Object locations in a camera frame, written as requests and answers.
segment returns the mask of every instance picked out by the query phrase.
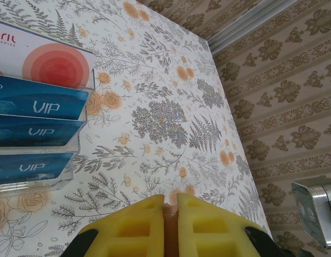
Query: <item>yellow foam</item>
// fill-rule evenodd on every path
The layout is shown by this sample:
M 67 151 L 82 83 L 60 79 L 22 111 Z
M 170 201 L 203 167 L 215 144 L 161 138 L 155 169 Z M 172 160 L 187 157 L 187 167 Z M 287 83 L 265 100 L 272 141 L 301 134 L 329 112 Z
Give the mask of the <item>yellow foam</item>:
M 189 194 L 177 195 L 180 257 L 259 257 L 246 226 L 255 223 Z
M 85 257 L 163 257 L 164 195 L 154 195 L 85 226 L 99 231 Z

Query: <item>floral wallpaper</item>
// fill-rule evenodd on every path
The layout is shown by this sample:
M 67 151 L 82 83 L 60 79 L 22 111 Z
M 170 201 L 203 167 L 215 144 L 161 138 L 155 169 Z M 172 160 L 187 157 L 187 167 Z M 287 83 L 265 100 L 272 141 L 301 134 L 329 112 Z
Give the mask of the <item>floral wallpaper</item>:
M 331 178 L 331 1 L 300 0 L 214 56 L 274 240 L 304 231 L 291 181 Z
M 261 0 L 139 0 L 152 10 L 209 40 Z
M 186 192 L 268 230 L 205 40 L 127 0 L 0 0 L 0 18 L 97 56 L 74 180 L 0 199 L 0 256 L 60 256 L 86 224 L 154 194 Z

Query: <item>botanical pattern wallpaper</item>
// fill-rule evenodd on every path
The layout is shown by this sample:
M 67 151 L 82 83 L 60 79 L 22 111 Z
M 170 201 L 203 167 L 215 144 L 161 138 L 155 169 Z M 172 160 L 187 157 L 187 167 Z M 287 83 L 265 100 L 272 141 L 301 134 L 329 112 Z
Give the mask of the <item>botanical pattern wallpaper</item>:
M 174 205 L 186 192 L 268 231 L 205 40 L 128 0 L 0 0 L 0 18 L 97 56 L 74 180 L 0 199 L 0 256 L 60 256 L 86 224 L 154 194 Z
M 273 238 L 331 256 L 303 231 L 290 185 L 331 178 L 331 1 L 297 1 L 214 60 Z
M 138 0 L 209 40 L 261 0 Z

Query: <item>beige patterned wall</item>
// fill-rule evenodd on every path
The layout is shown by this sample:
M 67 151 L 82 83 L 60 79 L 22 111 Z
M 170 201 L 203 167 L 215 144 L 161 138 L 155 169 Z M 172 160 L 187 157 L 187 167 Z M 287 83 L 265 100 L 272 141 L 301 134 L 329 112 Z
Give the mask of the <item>beige patterned wall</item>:
M 261 0 L 138 1 L 206 40 L 261 2 Z
M 331 256 L 290 182 L 331 177 L 331 0 L 300 0 L 214 56 L 274 240 Z

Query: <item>blue vip card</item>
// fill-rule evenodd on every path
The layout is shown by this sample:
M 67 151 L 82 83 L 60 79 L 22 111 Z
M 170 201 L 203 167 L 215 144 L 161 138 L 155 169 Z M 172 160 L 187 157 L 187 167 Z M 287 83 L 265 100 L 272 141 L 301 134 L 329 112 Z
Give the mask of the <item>blue vip card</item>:
M 83 120 L 0 115 L 0 147 L 65 146 Z
M 89 93 L 0 75 L 0 114 L 78 119 Z
M 0 155 L 0 184 L 57 178 L 74 153 Z

